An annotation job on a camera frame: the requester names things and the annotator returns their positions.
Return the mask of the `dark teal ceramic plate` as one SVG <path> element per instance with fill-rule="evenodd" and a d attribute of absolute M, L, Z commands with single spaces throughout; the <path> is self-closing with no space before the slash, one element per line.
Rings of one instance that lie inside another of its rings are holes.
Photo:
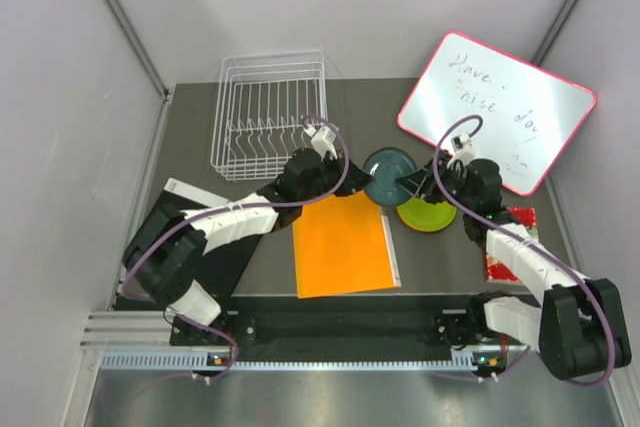
<path fill-rule="evenodd" d="M 372 177 L 364 192 L 379 206 L 399 206 L 409 200 L 410 194 L 398 186 L 396 180 L 416 169 L 415 161 L 406 151 L 396 147 L 381 148 L 364 163 L 363 170 Z"/>

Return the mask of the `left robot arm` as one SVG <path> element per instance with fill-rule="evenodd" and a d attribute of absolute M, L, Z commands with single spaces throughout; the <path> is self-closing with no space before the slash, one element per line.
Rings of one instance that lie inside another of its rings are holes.
<path fill-rule="evenodd" d="M 373 178 L 347 153 L 294 152 L 274 180 L 214 208 L 158 203 L 124 250 L 126 279 L 156 306 L 192 321 L 205 343 L 226 334 L 222 301 L 234 291 L 261 236 L 290 226 L 305 206 L 362 191 Z"/>

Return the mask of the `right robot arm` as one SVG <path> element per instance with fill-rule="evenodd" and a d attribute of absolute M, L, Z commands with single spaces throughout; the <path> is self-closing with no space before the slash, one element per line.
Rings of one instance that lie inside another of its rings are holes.
<path fill-rule="evenodd" d="M 456 206 L 468 238 L 508 267 L 536 299 L 531 306 L 510 294 L 477 295 L 466 319 L 474 340 L 487 343 L 503 333 L 536 351 L 555 378 L 569 382 L 598 373 L 595 383 L 602 385 L 614 369 L 631 363 L 617 287 L 568 267 L 529 234 L 503 203 L 495 162 L 463 164 L 440 156 L 395 183 L 427 203 Z"/>

